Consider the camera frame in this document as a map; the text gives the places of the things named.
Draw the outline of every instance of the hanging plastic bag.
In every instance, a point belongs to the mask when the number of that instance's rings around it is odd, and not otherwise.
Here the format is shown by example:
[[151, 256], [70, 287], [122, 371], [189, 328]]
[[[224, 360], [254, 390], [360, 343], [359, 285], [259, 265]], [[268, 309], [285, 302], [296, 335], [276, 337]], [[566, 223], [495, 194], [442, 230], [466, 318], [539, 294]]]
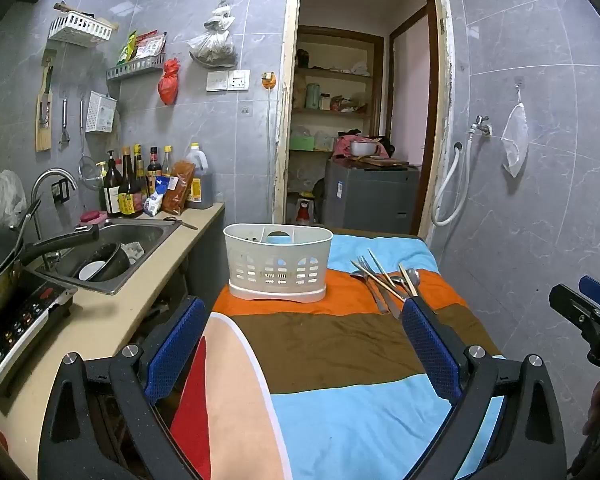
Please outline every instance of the hanging plastic bag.
[[218, 8], [205, 22], [206, 32], [187, 41], [189, 55], [207, 68], [232, 67], [238, 62], [234, 40], [229, 36], [229, 27], [235, 21], [231, 16], [231, 6], [221, 0]]
[[164, 75], [158, 81], [158, 94], [164, 104], [172, 105], [178, 95], [178, 70], [180, 64], [176, 58], [164, 62]]
[[0, 173], [0, 225], [17, 225], [20, 214], [27, 208], [27, 199], [20, 177], [13, 171]]
[[502, 142], [507, 152], [507, 161], [503, 166], [516, 178], [525, 161], [529, 144], [529, 128], [526, 125], [525, 105], [522, 103], [518, 103], [509, 114]]

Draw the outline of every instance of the red button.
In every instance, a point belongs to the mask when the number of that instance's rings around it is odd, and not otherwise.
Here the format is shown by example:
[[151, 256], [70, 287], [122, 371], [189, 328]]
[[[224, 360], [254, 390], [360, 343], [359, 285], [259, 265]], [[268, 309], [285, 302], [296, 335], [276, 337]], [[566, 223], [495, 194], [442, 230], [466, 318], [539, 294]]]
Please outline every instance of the red button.
[[48, 298], [49, 296], [51, 296], [51, 293], [53, 292], [53, 288], [49, 287], [47, 290], [45, 290], [42, 294], [40, 294], [40, 299], [41, 300], [46, 300], [46, 298]]

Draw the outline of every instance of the white plastic bag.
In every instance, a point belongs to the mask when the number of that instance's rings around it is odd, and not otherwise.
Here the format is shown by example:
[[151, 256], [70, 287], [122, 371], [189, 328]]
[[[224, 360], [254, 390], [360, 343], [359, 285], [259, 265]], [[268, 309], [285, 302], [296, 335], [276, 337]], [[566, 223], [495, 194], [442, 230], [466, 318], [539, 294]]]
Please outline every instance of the white plastic bag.
[[20, 213], [27, 208], [27, 199], [20, 177], [13, 171], [0, 173], [0, 225], [17, 225]]
[[208, 68], [231, 67], [238, 62], [234, 40], [229, 36], [229, 27], [235, 21], [231, 16], [231, 6], [221, 0], [218, 8], [205, 22], [206, 32], [187, 41], [189, 55]]
[[504, 127], [502, 142], [507, 152], [507, 161], [503, 166], [516, 178], [525, 161], [529, 144], [529, 128], [526, 125], [525, 105], [522, 103], [518, 103], [511, 111]]

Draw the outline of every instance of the green box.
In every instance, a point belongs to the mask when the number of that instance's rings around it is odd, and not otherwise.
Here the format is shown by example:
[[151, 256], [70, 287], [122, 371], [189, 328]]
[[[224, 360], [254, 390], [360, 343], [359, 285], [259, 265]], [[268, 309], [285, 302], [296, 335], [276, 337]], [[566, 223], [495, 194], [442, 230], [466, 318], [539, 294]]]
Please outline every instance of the green box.
[[314, 138], [305, 136], [289, 137], [289, 149], [301, 152], [312, 152], [314, 150]]

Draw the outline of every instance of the gray washing machine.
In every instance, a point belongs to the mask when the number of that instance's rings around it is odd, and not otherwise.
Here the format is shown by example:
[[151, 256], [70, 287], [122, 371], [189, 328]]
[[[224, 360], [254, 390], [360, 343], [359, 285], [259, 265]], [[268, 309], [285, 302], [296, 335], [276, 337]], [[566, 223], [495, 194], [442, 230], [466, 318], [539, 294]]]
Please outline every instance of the gray washing machine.
[[410, 234], [419, 168], [378, 168], [337, 158], [327, 162], [324, 180], [326, 227]]

